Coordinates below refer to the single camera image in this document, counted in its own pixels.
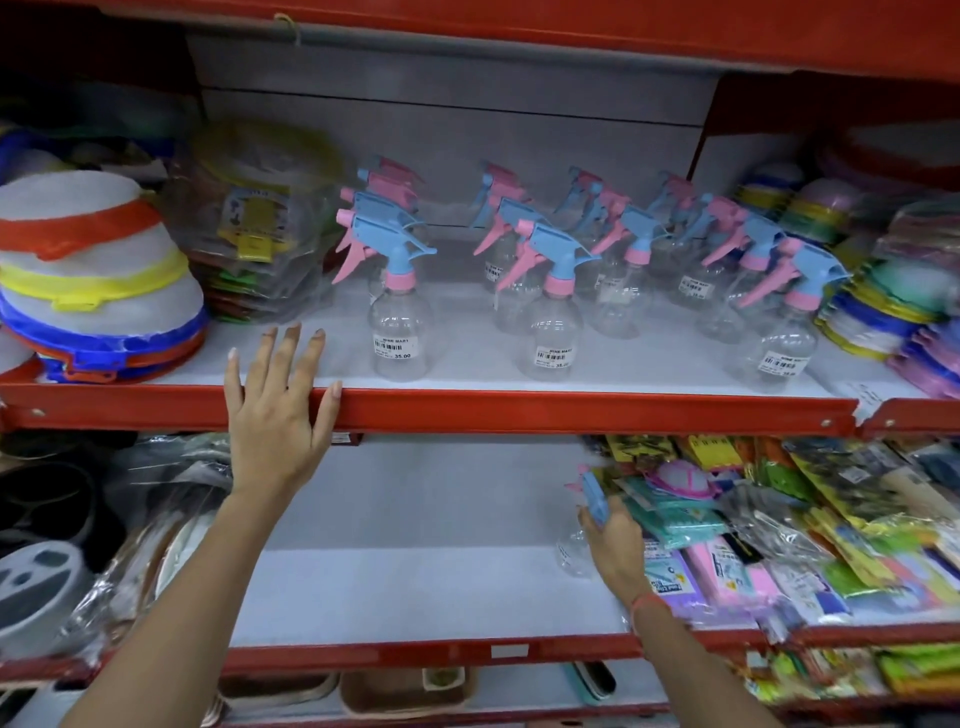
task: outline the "black plastic item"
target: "black plastic item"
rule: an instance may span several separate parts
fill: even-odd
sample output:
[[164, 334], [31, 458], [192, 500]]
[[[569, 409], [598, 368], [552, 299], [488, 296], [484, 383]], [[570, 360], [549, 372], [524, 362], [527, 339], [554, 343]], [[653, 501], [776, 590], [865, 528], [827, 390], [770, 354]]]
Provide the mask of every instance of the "black plastic item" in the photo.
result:
[[38, 460], [0, 473], [0, 555], [38, 541], [67, 541], [99, 572], [126, 537], [98, 480], [85, 468]]

